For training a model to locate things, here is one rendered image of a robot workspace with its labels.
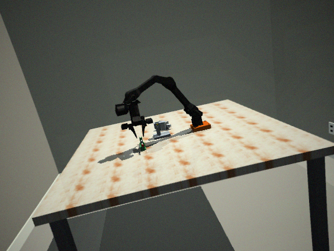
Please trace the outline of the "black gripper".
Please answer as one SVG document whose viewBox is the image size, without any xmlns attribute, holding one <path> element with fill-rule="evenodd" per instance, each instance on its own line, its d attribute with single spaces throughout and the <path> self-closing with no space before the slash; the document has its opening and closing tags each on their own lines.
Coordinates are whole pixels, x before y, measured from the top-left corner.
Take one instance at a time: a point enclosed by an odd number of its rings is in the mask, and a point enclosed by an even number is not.
<svg viewBox="0 0 334 251">
<path fill-rule="evenodd" d="M 138 112 L 134 112 L 134 113 L 130 113 L 130 117 L 131 117 L 132 115 L 137 116 L 137 114 L 140 114 L 139 111 L 138 111 Z M 143 136 L 144 136 L 144 130 L 145 130 L 145 127 L 147 126 L 147 124 L 151 124 L 151 123 L 153 123 L 152 118 L 147 118 L 147 119 L 145 119 L 145 122 L 142 122 L 142 133 L 143 133 Z M 128 128 L 129 128 L 129 130 L 131 130 L 131 131 L 134 133 L 134 135 L 136 136 L 136 138 L 137 138 L 137 135 L 136 135 L 136 132 L 135 132 L 133 126 L 134 126 L 133 123 L 131 123 L 131 124 L 127 124 L 127 123 L 125 123 L 125 124 L 122 124 L 122 125 L 121 125 L 121 129 L 122 129 L 122 130 L 125 130 L 125 129 L 128 129 Z"/>
</svg>

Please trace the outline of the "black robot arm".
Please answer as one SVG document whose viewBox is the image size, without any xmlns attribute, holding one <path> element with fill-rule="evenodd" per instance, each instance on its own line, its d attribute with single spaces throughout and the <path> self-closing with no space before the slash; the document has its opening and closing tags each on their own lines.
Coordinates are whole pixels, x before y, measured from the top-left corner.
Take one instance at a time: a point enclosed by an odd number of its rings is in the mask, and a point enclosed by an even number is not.
<svg viewBox="0 0 334 251">
<path fill-rule="evenodd" d="M 128 112 L 138 112 L 138 104 L 141 102 L 138 101 L 137 98 L 143 91 L 152 86 L 154 83 L 162 84 L 166 89 L 170 90 L 177 97 L 177 99 L 184 106 L 184 111 L 186 112 L 186 114 L 189 114 L 190 117 L 192 117 L 191 121 L 194 127 L 203 125 L 203 121 L 201 118 L 203 112 L 201 112 L 194 104 L 190 103 L 189 100 L 186 99 L 182 92 L 176 87 L 174 79 L 172 77 L 162 77 L 158 75 L 152 76 L 150 79 L 142 83 L 137 88 L 126 92 L 123 103 L 115 105 L 115 112 L 117 116 L 125 115 Z M 140 114 L 137 114 L 137 116 L 131 116 L 131 123 L 133 123 L 134 126 L 140 126 L 142 125 L 142 122 L 145 122 L 144 115 L 140 116 Z"/>
</svg>

